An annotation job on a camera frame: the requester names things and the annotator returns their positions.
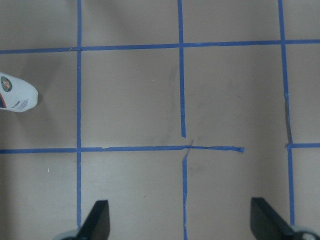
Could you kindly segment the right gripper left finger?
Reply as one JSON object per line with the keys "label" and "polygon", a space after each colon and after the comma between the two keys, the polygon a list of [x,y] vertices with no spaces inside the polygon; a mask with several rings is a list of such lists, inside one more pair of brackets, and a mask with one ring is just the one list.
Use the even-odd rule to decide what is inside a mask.
{"label": "right gripper left finger", "polygon": [[110,235],[108,200],[98,200],[93,205],[84,224],[76,235],[77,240],[107,240]]}

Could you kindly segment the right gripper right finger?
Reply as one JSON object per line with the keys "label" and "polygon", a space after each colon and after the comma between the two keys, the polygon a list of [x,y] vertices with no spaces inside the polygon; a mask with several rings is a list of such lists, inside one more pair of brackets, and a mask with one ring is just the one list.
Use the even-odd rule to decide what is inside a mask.
{"label": "right gripper right finger", "polygon": [[250,200],[250,230],[256,240],[296,240],[296,233],[262,197]]}

